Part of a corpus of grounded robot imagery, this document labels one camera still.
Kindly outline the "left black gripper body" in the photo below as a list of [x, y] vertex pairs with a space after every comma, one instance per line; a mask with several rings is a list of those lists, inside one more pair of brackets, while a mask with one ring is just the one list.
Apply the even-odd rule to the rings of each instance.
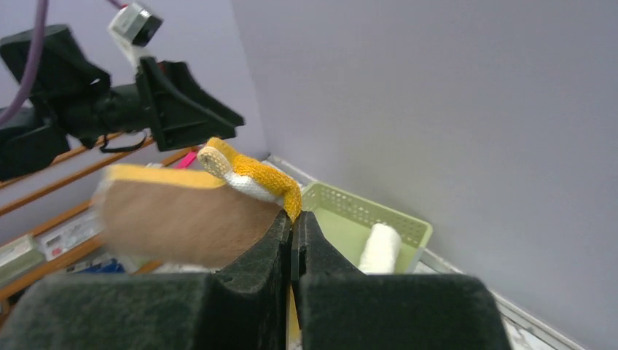
[[68, 152], [69, 137], [92, 149], [113, 133], [145, 128], [134, 84], [112, 86], [110, 75], [89, 62], [65, 24], [44, 28], [44, 44], [30, 107], [1, 124], [1, 180], [29, 175]]

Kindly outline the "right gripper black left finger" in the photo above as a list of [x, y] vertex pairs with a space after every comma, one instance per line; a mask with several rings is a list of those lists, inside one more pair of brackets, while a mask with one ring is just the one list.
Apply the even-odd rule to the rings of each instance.
[[285, 349], [291, 223], [216, 273], [50, 275], [21, 297], [3, 349]]

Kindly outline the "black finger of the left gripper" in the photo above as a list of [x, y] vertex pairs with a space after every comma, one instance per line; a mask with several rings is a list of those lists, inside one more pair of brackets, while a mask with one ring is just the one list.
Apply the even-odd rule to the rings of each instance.
[[161, 152], [196, 146], [213, 136], [236, 137], [245, 119], [197, 83], [184, 61], [139, 60], [141, 110]]

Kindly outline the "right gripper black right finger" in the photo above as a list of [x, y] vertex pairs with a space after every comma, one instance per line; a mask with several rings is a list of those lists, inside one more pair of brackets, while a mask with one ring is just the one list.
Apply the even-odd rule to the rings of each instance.
[[324, 236], [294, 224], [294, 296], [304, 349], [509, 349], [496, 301], [476, 277], [367, 275]]

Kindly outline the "white cream towel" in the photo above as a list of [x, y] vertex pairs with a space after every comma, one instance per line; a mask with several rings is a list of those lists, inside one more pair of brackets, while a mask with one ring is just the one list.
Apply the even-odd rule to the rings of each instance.
[[401, 244], [401, 236], [394, 228], [374, 224], [360, 256], [359, 270], [367, 275], [393, 274]]

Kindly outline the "yellow towel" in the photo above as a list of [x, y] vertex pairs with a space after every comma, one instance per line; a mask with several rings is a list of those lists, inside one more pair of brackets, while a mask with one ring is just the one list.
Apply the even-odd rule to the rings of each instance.
[[201, 170], [109, 166], [93, 195], [100, 238], [114, 251], [221, 268], [263, 238], [279, 214], [295, 221], [299, 185], [213, 137]]

